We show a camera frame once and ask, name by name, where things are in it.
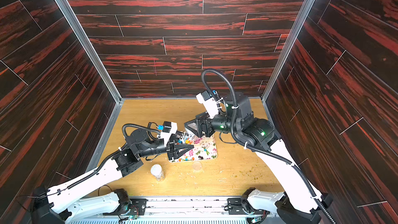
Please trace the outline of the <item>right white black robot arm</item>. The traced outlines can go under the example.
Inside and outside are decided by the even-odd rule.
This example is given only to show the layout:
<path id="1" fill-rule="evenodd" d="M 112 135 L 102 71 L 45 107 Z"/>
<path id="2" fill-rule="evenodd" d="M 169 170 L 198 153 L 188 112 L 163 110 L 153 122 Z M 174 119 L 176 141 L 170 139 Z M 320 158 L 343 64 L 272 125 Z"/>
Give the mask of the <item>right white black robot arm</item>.
<path id="1" fill-rule="evenodd" d="M 332 198 L 321 193 L 294 162 L 280 134 L 266 119 L 256 118 L 250 100 L 241 92 L 226 98 L 207 91 L 196 98 L 206 111 L 185 123 L 188 133 L 198 138 L 210 137 L 214 133 L 234 133 L 235 142 L 249 149 L 269 167 L 284 191 L 270 193 L 257 188 L 247 189 L 237 203 L 231 200 L 226 211 L 242 210 L 247 215 L 263 216 L 276 213 L 285 224 L 318 224 L 321 214 L 334 224 L 336 221 L 328 212 Z"/>

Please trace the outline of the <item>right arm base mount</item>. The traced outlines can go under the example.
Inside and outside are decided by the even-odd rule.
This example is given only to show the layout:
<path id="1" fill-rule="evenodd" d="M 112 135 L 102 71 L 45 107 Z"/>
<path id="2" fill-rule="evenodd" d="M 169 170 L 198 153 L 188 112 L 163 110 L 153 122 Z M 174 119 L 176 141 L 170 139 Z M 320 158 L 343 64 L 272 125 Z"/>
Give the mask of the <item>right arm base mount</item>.
<path id="1" fill-rule="evenodd" d="M 242 203 L 241 198 L 227 198 L 227 205 L 224 207 L 230 215 L 268 215 L 269 211 L 263 209 L 254 209 L 249 205 L 248 201 L 244 200 Z"/>

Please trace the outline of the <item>clear candy jar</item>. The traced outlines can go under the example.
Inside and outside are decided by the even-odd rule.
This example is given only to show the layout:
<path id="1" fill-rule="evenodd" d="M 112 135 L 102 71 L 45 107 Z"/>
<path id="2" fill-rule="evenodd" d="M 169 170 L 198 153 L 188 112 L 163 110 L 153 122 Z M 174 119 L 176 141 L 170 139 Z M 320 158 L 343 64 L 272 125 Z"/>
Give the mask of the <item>clear candy jar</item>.
<path id="1" fill-rule="evenodd" d="M 190 145 L 194 145 L 195 141 L 198 139 L 198 137 L 190 130 L 188 130 L 187 128 L 184 129 L 182 136 L 180 138 L 180 141 L 183 144 L 190 144 Z"/>

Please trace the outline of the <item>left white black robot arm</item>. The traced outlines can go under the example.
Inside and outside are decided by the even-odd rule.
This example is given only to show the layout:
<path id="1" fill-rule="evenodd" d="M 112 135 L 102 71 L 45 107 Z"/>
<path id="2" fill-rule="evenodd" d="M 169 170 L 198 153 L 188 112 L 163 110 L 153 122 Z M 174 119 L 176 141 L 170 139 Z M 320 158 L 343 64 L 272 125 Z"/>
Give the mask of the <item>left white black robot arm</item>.
<path id="1" fill-rule="evenodd" d="M 102 213 L 128 214 L 132 203 L 123 189 L 99 197 L 88 198 L 87 194 L 132 174 L 143 165 L 142 158 L 165 153 L 169 160 L 176 160 L 194 148 L 181 142 L 182 133 L 176 130 L 161 132 L 134 125 L 135 130 L 127 134 L 128 127 L 122 127 L 125 144 L 97 168 L 63 184 L 35 189 L 30 210 L 34 224 L 70 224 Z"/>

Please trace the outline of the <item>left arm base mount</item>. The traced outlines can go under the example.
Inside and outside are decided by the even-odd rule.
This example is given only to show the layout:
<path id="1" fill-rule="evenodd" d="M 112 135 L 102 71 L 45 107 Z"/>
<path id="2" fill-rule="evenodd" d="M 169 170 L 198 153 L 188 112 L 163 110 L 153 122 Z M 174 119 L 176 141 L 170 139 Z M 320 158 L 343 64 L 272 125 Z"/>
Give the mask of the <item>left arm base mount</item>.
<path id="1" fill-rule="evenodd" d="M 130 203 L 121 204 L 115 211 L 111 213 L 103 213 L 104 216 L 144 216 L 147 199 L 144 198 L 130 198 Z"/>

